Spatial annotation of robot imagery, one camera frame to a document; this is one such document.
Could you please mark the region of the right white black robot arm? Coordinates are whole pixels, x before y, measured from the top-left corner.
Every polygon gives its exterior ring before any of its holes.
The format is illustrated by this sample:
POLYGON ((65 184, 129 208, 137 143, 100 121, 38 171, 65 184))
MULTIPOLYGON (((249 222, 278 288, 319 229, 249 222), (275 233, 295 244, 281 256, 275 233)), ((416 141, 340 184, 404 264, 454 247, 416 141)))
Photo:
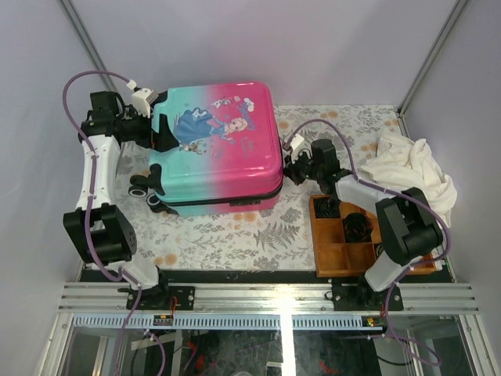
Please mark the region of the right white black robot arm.
POLYGON ((325 195, 377 217, 383 251, 365 271, 365 284, 356 291, 362 307, 378 307, 384 301, 384 290, 413 263, 442 246, 439 217, 433 214, 422 190, 413 187, 395 192, 362 181, 353 169, 341 167, 336 149, 328 139, 316 140, 308 152, 302 136, 296 135, 283 149, 284 175, 295 185, 314 181, 325 195))

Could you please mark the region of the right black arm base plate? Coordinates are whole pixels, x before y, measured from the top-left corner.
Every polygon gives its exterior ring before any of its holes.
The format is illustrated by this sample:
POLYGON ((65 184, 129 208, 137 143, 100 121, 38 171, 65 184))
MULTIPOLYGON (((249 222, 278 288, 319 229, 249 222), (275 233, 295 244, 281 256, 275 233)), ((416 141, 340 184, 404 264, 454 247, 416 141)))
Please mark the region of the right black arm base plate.
POLYGON ((334 284, 331 291, 333 307, 337 311, 385 310, 388 289, 376 292, 365 284, 334 284))

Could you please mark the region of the pink teal suitcase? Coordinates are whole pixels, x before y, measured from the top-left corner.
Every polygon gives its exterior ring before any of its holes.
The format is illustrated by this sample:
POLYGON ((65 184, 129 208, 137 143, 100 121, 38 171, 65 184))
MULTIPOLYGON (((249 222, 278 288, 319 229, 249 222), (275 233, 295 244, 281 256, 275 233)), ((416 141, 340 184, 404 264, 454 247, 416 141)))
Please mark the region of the pink teal suitcase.
POLYGON ((271 92, 261 82, 170 88, 152 105, 177 139, 150 149, 149 174, 130 178, 128 192, 153 212, 180 216, 273 208, 283 187, 283 159, 271 92))

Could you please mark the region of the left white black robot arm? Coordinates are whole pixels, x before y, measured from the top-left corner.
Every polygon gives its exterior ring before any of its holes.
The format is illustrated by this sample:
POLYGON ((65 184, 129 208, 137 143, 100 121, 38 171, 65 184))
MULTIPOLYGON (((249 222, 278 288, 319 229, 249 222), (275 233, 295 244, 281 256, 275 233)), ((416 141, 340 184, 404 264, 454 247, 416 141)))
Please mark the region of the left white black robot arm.
POLYGON ((64 214, 63 227, 83 263, 113 282, 126 280, 135 294, 144 293, 147 303, 163 309, 171 289, 161 283, 160 270, 138 254, 134 227, 117 206, 115 179, 124 144, 166 151, 175 140, 165 125, 152 130, 152 120, 116 92, 93 92, 90 101, 77 126, 85 159, 80 196, 64 214))

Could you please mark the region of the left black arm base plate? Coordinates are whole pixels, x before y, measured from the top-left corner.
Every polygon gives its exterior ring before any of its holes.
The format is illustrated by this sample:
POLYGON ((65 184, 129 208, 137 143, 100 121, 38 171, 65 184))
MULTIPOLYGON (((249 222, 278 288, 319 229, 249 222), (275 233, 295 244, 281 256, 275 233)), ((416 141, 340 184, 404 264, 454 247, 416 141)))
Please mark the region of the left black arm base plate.
POLYGON ((136 302, 139 292, 129 288, 121 288, 119 292, 127 292, 126 308, 131 310, 193 310, 196 289, 193 286, 158 285, 142 290, 139 302, 136 302))

